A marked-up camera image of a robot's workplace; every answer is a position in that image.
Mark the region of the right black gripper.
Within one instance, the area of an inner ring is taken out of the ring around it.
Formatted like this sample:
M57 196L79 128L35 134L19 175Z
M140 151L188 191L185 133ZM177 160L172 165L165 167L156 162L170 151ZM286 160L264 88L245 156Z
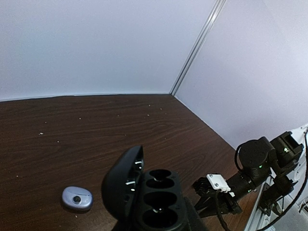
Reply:
M201 218L216 216L217 212L221 215L242 213L238 202L229 193L219 192L217 198L216 190L199 191L197 194L200 199L194 208Z

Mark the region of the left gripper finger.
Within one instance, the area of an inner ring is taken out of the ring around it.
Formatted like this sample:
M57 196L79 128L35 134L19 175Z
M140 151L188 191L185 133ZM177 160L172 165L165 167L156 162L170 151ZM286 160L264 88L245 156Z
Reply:
M187 231L209 231L205 226L202 219L199 217L197 211L195 210L191 201L184 197L184 202L186 205L186 214L187 214Z

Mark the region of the black earbud charging case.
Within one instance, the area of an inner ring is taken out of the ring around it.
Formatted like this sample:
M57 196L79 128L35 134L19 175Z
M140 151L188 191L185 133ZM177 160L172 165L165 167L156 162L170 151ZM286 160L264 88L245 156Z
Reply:
M126 150L104 176L106 210L115 231L187 231L188 212L177 173L144 170L141 145Z

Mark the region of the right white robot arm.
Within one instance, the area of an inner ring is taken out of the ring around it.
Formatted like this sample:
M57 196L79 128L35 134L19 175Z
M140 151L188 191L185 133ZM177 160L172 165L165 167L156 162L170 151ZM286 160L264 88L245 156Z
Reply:
M239 145L234 162L237 173L229 179L220 174L208 174L199 178L192 187L200 196L194 206L201 218L221 214L238 214L241 208L238 201L266 184L258 208L270 215L276 202L291 193L298 179L291 179L290 173L299 167L306 150L305 135L307 125L286 131L269 141L266 137L249 140Z

